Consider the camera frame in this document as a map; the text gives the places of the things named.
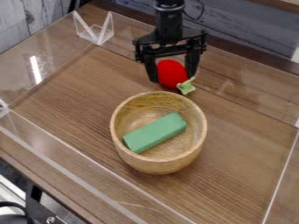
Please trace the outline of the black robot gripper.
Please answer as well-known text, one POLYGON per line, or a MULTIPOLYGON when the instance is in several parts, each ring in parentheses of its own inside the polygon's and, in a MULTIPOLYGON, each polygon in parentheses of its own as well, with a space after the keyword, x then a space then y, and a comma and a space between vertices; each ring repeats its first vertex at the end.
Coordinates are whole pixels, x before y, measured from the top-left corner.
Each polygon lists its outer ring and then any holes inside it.
POLYGON ((158 82, 155 59, 185 54, 185 68, 191 78, 198 71, 201 56, 207 49, 207 32, 183 28, 166 37, 154 30, 134 40, 135 60, 145 63, 151 82, 158 82))

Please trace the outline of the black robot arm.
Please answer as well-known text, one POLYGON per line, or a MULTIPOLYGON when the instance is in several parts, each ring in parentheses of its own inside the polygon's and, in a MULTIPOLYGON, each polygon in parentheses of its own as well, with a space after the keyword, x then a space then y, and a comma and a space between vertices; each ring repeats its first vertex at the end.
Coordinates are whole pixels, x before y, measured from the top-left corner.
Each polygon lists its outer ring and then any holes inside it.
POLYGON ((195 76, 201 56, 207 50, 207 32, 183 26, 185 0, 154 0, 154 31, 133 41, 135 60, 145 64, 151 82, 158 82, 155 60, 185 55, 187 77, 195 76))

